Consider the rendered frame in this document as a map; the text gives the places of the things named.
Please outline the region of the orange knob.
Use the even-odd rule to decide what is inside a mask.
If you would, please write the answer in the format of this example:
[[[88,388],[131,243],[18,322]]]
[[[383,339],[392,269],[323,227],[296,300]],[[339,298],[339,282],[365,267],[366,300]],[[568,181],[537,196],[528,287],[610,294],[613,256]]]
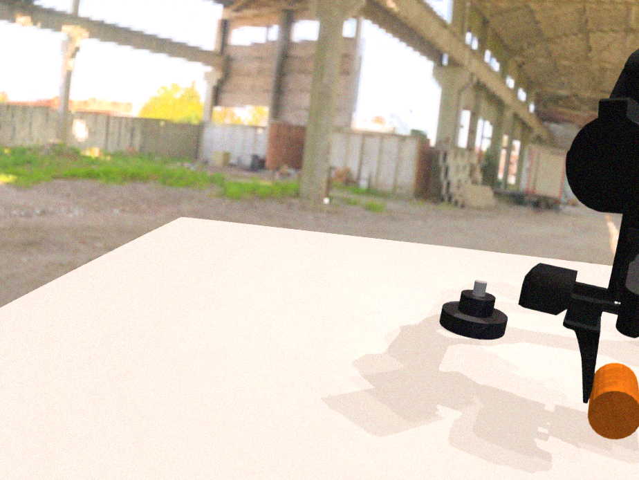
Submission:
[[[623,439],[638,429],[639,386],[629,367],[611,363],[595,372],[588,419],[592,429],[607,439]]]

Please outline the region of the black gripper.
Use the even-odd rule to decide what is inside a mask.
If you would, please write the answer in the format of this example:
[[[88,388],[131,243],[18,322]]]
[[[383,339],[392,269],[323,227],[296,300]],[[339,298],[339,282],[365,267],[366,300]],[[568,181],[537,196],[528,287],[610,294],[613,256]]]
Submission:
[[[577,336],[582,362],[582,399],[588,403],[595,375],[602,312],[618,315],[613,299],[620,269],[639,237],[639,216],[622,215],[618,244],[608,288],[576,281],[578,270],[539,262],[525,275],[518,305],[533,311],[559,315],[563,326]]]

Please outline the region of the grey round pedestal with silver shaft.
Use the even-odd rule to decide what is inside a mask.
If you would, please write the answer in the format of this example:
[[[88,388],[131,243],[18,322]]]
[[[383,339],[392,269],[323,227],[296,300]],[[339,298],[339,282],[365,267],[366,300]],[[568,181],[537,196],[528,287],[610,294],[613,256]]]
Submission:
[[[449,332],[478,340],[496,340],[506,332],[508,317],[494,308],[496,297],[486,292],[487,281],[475,280],[474,288],[461,291],[460,301],[445,302],[440,325]]]

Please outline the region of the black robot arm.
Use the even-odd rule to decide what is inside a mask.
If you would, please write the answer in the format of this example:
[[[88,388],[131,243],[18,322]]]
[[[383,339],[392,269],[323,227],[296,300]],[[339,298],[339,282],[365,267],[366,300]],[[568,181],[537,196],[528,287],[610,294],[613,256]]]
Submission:
[[[566,177],[575,197],[597,212],[639,216],[639,49],[630,54],[598,118],[586,124],[566,154]],[[639,237],[634,238],[613,301],[615,327],[639,337]]]

